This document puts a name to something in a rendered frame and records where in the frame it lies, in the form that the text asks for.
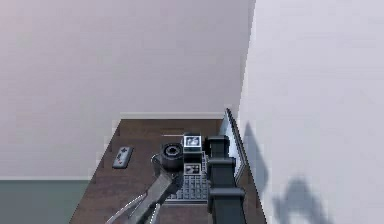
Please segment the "dark brown wooden table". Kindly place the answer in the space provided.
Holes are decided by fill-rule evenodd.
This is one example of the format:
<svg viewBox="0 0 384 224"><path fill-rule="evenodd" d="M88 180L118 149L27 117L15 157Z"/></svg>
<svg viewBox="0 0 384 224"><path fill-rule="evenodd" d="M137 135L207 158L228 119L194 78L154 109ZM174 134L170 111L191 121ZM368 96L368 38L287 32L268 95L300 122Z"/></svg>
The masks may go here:
<svg viewBox="0 0 384 224"><path fill-rule="evenodd" d="M142 194L154 178L151 157L167 142L179 142L184 132L216 135L222 119L127 119L119 123L103 159L68 224L105 224L121 207ZM112 163L122 146L134 148L127 169L113 169ZM239 185L244 188L247 224L267 224L253 176L245 168ZM164 205L158 224L211 224L206 204Z"/></svg>

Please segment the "grey remote control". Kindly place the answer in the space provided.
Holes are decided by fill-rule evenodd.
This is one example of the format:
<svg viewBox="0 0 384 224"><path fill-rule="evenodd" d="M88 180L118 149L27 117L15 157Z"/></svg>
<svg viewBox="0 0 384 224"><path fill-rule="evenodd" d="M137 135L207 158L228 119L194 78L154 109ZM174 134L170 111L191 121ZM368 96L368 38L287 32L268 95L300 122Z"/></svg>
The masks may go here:
<svg viewBox="0 0 384 224"><path fill-rule="evenodd" d="M112 163L114 169L126 169L133 152L132 147L120 147Z"/></svg>

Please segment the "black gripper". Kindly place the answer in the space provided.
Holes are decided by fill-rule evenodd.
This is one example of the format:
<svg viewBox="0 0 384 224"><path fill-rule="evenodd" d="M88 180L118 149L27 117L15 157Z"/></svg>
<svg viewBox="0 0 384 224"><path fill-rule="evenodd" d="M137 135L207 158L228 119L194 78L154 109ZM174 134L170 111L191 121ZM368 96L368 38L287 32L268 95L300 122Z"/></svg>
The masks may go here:
<svg viewBox="0 0 384 224"><path fill-rule="evenodd" d="M184 162L180 143L168 143L151 159L156 179L145 193L139 195L114 215L105 224L113 224L120 216L128 216L128 224L156 224L161 205L183 185Z"/></svg>

